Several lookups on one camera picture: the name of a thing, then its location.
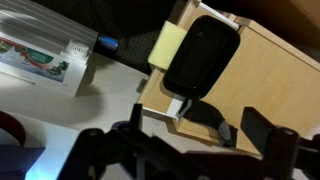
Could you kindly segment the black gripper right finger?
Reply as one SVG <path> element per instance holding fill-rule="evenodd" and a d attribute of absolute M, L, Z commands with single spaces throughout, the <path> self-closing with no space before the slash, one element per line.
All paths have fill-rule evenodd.
<path fill-rule="evenodd" d="M 258 152 L 263 154 L 269 134 L 275 126 L 255 108 L 245 107 L 240 127 Z"/>

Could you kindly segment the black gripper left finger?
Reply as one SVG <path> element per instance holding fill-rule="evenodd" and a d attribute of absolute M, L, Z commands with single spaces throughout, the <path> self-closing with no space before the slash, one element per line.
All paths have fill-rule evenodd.
<path fill-rule="evenodd" d="M 133 106 L 131 116 L 129 119 L 129 123 L 136 127 L 137 129 L 142 129 L 142 119 L 143 119 L 143 105 L 142 104 L 135 104 Z"/>

